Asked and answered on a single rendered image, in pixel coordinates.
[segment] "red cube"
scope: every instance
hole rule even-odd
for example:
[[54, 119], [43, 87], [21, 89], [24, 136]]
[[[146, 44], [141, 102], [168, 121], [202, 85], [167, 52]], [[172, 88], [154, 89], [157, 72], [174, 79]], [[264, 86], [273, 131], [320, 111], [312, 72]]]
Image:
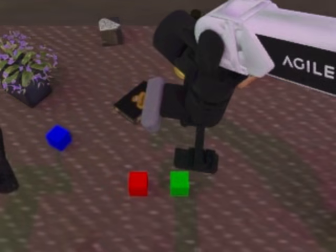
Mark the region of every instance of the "red cube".
[[128, 192], [130, 196], [148, 196], [148, 173], [130, 172]]

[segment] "blue cube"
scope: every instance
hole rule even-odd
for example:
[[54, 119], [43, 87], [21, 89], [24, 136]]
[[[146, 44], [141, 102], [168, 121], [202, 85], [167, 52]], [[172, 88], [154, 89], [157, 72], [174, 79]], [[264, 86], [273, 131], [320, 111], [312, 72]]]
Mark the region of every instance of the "blue cube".
[[59, 125], [55, 125], [47, 133], [46, 139], [52, 147], [59, 151], [63, 151], [72, 141], [70, 131]]

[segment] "floor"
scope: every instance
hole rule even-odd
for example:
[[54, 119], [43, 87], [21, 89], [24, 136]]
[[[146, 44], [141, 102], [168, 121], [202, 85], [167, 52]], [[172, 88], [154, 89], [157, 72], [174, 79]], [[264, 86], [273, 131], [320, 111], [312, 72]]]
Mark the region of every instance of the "floor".
[[[179, 82], [152, 48], [155, 27], [126, 25], [125, 45], [102, 47], [96, 25], [1, 26], [57, 51], [53, 93], [30, 109], [0, 90], [0, 127], [18, 176], [0, 196], [1, 252], [335, 252], [336, 100], [266, 77], [237, 90], [206, 145], [215, 176], [191, 174], [171, 198], [175, 146], [194, 130], [165, 120], [150, 135], [112, 109], [141, 80]], [[56, 123], [73, 143], [58, 153]], [[150, 195], [129, 198], [127, 175], [146, 170]]]

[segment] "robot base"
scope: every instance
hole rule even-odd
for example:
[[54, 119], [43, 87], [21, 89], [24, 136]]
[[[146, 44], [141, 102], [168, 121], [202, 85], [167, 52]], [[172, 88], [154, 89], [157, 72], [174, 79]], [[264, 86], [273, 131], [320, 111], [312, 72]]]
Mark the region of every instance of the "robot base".
[[218, 155], [213, 150], [202, 150], [203, 157], [195, 158], [195, 148], [176, 148], [174, 166], [178, 169], [214, 174], [218, 170]]

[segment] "green cube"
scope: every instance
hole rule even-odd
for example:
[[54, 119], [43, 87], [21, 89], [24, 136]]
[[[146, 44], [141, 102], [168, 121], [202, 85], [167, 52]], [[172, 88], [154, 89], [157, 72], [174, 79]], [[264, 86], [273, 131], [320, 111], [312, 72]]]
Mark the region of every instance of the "green cube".
[[173, 197], [189, 196], [189, 172], [170, 172], [170, 195]]

